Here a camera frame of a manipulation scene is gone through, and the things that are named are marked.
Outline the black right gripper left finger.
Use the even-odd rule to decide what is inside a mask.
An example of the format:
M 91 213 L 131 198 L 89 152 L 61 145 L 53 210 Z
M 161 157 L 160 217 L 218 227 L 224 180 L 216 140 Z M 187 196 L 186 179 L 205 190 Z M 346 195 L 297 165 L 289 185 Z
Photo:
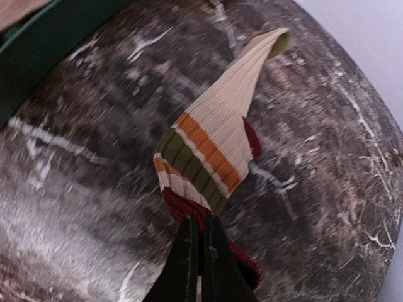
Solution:
M 198 277 L 199 231 L 194 217 L 183 218 L 162 272 L 144 302 L 194 302 Z

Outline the green plastic divided tray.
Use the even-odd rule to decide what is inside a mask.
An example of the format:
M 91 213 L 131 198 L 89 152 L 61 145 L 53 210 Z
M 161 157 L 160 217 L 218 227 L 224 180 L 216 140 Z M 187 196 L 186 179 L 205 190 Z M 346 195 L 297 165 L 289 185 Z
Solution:
M 130 1 L 51 1 L 1 46 L 1 124 L 81 40 Z

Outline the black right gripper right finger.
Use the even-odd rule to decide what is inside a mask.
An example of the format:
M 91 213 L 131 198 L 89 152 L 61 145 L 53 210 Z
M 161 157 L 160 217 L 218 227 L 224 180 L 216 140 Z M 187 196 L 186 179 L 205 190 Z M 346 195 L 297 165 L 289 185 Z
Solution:
M 253 290 L 259 270 L 247 255 L 230 242 L 216 216 L 209 216 L 203 234 L 203 301 L 243 301 L 258 299 Z

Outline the striped cream red sock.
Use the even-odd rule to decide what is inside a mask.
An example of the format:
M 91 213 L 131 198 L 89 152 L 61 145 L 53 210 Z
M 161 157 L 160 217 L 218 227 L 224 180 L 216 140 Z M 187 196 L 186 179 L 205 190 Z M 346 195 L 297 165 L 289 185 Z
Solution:
M 279 28 L 252 38 L 161 138 L 153 161 L 175 222 L 193 216 L 203 232 L 261 155 L 247 113 L 264 63 L 284 51 L 289 37 Z

